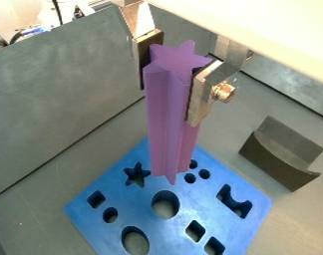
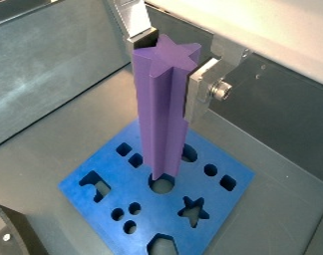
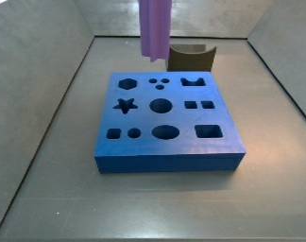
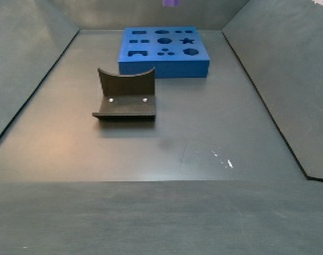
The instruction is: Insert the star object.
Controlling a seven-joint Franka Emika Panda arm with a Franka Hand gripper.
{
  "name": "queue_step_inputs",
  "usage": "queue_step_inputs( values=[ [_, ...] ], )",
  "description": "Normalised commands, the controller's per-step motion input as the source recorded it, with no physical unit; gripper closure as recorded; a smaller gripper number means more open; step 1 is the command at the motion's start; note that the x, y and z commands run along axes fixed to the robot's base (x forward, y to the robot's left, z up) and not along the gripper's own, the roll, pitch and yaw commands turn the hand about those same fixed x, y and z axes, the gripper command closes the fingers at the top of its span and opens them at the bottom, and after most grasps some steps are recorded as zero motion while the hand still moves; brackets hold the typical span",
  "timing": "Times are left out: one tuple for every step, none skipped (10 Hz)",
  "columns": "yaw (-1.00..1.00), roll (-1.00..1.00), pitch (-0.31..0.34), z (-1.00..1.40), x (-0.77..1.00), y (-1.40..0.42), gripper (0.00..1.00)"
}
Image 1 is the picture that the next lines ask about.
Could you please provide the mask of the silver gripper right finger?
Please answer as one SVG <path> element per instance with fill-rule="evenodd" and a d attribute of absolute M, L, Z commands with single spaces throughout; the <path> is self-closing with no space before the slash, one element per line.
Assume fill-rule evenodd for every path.
<path fill-rule="evenodd" d="M 187 122 L 196 127 L 211 112 L 216 101 L 228 103 L 236 87 L 228 83 L 254 52 L 227 37 L 219 36 L 211 62 L 195 73 L 187 109 Z"/>

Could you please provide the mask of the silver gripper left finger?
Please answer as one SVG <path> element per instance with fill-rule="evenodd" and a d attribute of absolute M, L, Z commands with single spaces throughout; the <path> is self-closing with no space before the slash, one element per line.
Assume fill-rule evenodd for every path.
<path fill-rule="evenodd" d="M 140 84 L 144 89 L 144 67 L 152 62 L 151 45 L 163 44 L 164 31 L 156 27 L 148 1 L 127 1 L 121 13 L 129 28 Z"/>

